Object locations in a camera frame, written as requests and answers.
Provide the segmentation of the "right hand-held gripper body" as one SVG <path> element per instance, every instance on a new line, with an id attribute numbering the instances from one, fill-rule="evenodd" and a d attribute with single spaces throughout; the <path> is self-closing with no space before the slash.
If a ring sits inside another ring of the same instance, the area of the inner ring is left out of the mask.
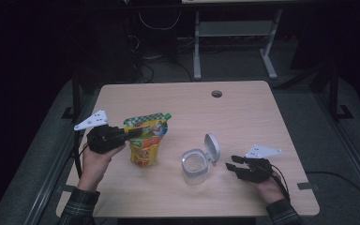
<path id="1" fill-rule="evenodd" d="M 280 155 L 280 149 L 271 148 L 263 145 L 254 144 L 250 150 L 244 155 L 246 168 L 240 168 L 240 172 L 236 172 L 238 179 L 246 180 L 252 183 L 261 183 L 268 180 L 273 173 L 272 164 L 268 157 Z"/>

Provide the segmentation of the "person's right hand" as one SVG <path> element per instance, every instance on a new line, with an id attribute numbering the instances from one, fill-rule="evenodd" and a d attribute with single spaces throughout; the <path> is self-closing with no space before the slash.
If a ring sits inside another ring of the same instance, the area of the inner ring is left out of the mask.
<path id="1" fill-rule="evenodd" d="M 281 187 L 276 182 L 276 178 L 280 180 L 277 172 L 273 172 L 273 176 L 261 183 L 250 183 L 256 188 L 259 197 L 266 203 L 271 204 L 285 198 Z"/>

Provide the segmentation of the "black metal stand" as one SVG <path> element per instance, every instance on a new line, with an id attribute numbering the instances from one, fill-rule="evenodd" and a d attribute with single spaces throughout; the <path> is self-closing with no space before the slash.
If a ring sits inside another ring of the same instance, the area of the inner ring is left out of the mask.
<path id="1" fill-rule="evenodd" d="M 338 104 L 338 84 L 339 76 L 338 70 L 333 67 L 330 80 L 329 80 L 329 102 L 328 109 L 331 117 L 335 121 L 340 119 L 353 119 L 353 115 L 346 105 Z"/>
<path id="2" fill-rule="evenodd" d="M 70 119 L 75 122 L 80 116 L 81 112 L 81 97 L 80 97 L 80 86 L 77 78 L 71 80 L 72 87 L 72 106 L 67 107 L 62 114 L 62 119 Z"/>

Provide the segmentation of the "white metal desk frame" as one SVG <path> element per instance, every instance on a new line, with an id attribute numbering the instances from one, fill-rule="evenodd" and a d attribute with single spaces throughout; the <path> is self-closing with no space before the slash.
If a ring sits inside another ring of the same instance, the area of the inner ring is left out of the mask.
<path id="1" fill-rule="evenodd" d="M 260 49 L 261 59 L 271 80 L 278 75 L 270 59 L 270 51 L 278 30 L 283 10 L 278 9 L 273 20 L 240 21 L 240 22 L 204 22 L 200 20 L 200 12 L 196 12 L 194 29 L 193 78 L 202 78 L 200 39 L 218 37 L 267 37 L 266 45 Z"/>

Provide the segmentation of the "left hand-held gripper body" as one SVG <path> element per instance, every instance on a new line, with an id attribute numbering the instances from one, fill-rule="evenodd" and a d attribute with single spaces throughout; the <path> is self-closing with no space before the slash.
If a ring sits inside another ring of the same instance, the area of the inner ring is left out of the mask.
<path id="1" fill-rule="evenodd" d="M 108 122 L 105 111 L 99 110 L 76 125 L 74 129 L 79 131 L 90 128 L 86 135 L 90 150 L 105 154 L 123 145 L 126 141 L 125 131 L 119 127 L 110 127 Z"/>

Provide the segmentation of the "metal floor rail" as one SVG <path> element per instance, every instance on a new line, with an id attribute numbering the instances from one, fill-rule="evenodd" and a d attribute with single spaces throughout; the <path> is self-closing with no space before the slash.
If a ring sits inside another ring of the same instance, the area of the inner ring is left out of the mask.
<path id="1" fill-rule="evenodd" d="M 341 140 L 354 170 L 360 180 L 360 155 L 357 151 L 357 148 L 353 144 L 351 138 L 346 133 L 343 126 L 340 124 L 341 120 L 354 119 L 354 116 L 347 108 L 346 105 L 340 105 L 335 107 L 335 111 L 332 112 L 330 108 L 329 101 L 325 99 L 323 94 L 315 94 L 314 97 L 318 101 L 318 105 L 323 110 L 324 115 L 328 119 L 333 130 L 336 132 L 337 136 Z"/>
<path id="2" fill-rule="evenodd" d="M 36 195 L 26 215 L 24 225 L 38 225 L 68 161 L 79 146 L 79 132 L 75 122 L 62 119 L 67 107 L 72 106 L 72 90 L 61 91 L 37 133 L 27 157 L 28 181 L 36 181 Z"/>

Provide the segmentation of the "clear container with white lid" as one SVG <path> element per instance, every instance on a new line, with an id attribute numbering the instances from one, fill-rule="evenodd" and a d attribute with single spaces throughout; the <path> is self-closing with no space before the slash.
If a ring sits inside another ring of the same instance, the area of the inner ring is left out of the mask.
<path id="1" fill-rule="evenodd" d="M 215 166 L 220 159 L 221 149 L 213 134 L 204 136 L 204 147 L 205 150 L 191 149 L 182 155 L 183 177 L 189 185 L 203 183 L 207 178 L 209 164 Z"/>

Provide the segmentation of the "person's left hand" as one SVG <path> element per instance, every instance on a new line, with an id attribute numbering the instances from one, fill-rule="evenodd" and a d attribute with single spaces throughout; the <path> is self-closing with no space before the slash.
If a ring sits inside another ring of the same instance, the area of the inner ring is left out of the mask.
<path id="1" fill-rule="evenodd" d="M 103 179 L 112 158 L 121 152 L 126 146 L 123 144 L 113 150 L 99 154 L 90 150 L 86 143 L 82 148 L 82 175 L 77 189 L 89 192 L 96 192 L 98 184 Z"/>

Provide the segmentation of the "yellow snack pouch green cap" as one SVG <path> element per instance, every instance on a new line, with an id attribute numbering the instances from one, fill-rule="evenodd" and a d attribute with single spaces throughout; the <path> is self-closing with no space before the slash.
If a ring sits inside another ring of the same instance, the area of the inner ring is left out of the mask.
<path id="1" fill-rule="evenodd" d="M 168 131 L 170 113 L 161 112 L 128 118 L 124 121 L 124 129 L 129 134 L 134 129 L 141 129 L 142 134 L 129 138 L 131 150 L 130 161 L 139 166 L 154 165 L 158 157 L 159 143 Z"/>

